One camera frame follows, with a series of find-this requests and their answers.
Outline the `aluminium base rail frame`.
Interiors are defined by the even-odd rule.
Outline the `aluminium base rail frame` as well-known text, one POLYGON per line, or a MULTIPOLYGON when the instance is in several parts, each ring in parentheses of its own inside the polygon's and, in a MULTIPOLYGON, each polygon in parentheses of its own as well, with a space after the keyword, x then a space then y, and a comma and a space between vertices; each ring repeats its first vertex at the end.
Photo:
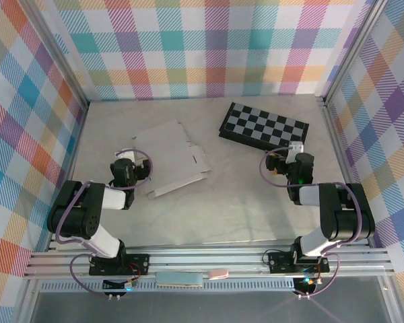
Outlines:
MULTIPOLYGON (((149 254, 148 277, 158 271, 203 273, 225 268, 231 278, 268 277, 269 268, 262 256, 268 249, 289 250, 291 240, 259 240, 256 242, 206 243, 164 246, 129 246, 129 254, 149 254)), ((70 264, 79 278, 89 276, 89 260, 84 250, 74 244, 51 242, 46 252, 31 255, 25 279, 68 279, 70 264)), ((340 277, 391 275, 393 264, 385 248, 375 248, 361 240, 344 245, 329 257, 328 276, 340 277)))

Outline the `white paper box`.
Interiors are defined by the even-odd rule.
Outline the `white paper box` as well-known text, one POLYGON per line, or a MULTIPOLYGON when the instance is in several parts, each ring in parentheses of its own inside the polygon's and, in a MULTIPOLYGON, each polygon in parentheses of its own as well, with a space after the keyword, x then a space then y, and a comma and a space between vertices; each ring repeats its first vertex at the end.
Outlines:
POLYGON ((133 143, 154 165, 150 180, 141 186, 149 199, 205 179, 211 170, 205 152, 176 120, 137 133, 133 143))

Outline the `aluminium side rail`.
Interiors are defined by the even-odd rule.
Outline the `aluminium side rail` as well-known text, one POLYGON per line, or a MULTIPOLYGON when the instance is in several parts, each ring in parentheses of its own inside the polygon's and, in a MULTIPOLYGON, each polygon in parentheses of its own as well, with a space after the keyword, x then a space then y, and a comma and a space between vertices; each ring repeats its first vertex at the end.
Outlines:
POLYGON ((77 159, 77 154, 78 154, 78 149, 79 149, 79 144, 81 140, 81 135, 83 133, 83 128, 86 123, 86 119, 88 116, 88 112, 90 109, 90 102, 88 102, 88 106, 83 110, 81 114, 81 119, 80 119, 80 124, 77 128, 75 128, 73 135, 73 144, 71 146, 71 152, 69 153, 69 158, 67 161, 67 168, 65 170, 65 175, 59 178, 59 187, 56 189, 56 192, 53 195, 53 198, 51 200, 51 206, 54 205, 56 198, 59 195, 59 191, 64 185, 64 182, 66 180, 71 180, 73 177, 74 169, 75 169, 75 163, 77 159))
POLYGON ((329 237, 331 245, 323 250, 328 253, 344 245, 371 238, 374 235, 375 223, 362 185, 352 178, 339 131, 327 104, 321 97, 318 97, 316 101, 321 108, 341 174, 345 180, 345 182, 321 184, 322 212, 333 222, 333 228, 326 232, 335 234, 329 237))

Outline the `light blue foam block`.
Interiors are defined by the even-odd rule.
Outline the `light blue foam block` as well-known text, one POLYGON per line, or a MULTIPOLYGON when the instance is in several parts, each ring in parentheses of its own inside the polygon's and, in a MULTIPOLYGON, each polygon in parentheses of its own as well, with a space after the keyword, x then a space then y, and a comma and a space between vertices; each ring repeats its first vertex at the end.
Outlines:
POLYGON ((166 287, 196 287, 202 288, 201 273, 157 272, 156 284, 166 287))

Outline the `small circuit board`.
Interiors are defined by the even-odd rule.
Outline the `small circuit board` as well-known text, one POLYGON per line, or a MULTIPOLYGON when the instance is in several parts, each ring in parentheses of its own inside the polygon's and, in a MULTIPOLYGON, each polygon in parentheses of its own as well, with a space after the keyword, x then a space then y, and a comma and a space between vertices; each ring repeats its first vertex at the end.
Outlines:
POLYGON ((300 277, 294 278, 294 287, 301 292, 313 293, 318 285, 323 283, 321 278, 300 277))
POLYGON ((103 280, 102 288, 103 289, 117 289, 124 291, 131 291, 132 288, 138 285, 138 279, 132 278, 127 279, 126 281, 117 281, 117 280, 103 280))

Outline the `grey metal panel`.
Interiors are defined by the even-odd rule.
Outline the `grey metal panel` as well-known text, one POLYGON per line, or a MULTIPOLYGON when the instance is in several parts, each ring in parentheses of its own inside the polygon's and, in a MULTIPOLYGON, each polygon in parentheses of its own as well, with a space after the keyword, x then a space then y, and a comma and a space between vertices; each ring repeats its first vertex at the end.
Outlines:
POLYGON ((392 323, 375 300, 297 300, 286 293, 135 293, 107 301, 43 293, 30 323, 392 323))

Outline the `black and grey chessboard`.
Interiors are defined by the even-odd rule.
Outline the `black and grey chessboard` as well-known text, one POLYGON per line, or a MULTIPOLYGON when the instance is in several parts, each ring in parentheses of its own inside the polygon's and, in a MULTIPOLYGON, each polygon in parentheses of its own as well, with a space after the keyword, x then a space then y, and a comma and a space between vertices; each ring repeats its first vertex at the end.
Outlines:
POLYGON ((231 103, 219 136, 263 151, 305 142, 309 124, 239 103, 231 103))

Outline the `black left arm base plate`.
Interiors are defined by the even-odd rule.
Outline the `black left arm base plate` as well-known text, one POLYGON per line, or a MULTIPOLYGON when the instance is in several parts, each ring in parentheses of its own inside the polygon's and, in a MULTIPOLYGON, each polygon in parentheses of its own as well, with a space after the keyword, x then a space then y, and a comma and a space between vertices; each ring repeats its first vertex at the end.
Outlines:
POLYGON ((149 254, 124 254, 116 258, 90 258, 89 276, 147 275, 149 254))

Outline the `aluminium corner post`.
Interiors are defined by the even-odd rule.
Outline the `aluminium corner post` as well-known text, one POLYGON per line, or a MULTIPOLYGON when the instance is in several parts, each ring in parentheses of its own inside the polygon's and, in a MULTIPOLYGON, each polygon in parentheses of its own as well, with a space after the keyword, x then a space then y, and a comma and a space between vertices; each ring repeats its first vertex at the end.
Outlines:
POLYGON ((314 91, 320 107, 333 101, 388 1, 355 1, 314 91))
POLYGON ((84 110, 88 110, 90 103, 87 100, 82 87, 77 80, 77 77, 68 64, 63 51, 61 50, 53 33, 50 31, 47 22, 38 9, 35 0, 18 0, 18 2, 28 19, 32 22, 39 37, 44 42, 45 48, 62 73, 64 80, 67 82, 76 100, 84 110))

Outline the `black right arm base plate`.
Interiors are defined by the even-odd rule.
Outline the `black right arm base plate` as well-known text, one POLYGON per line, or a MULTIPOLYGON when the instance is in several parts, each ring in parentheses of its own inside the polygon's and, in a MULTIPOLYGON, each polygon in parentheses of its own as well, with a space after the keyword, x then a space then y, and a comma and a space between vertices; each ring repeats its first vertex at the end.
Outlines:
POLYGON ((268 265, 271 274, 329 273, 329 261, 320 256, 301 256, 296 252, 270 252, 268 265))

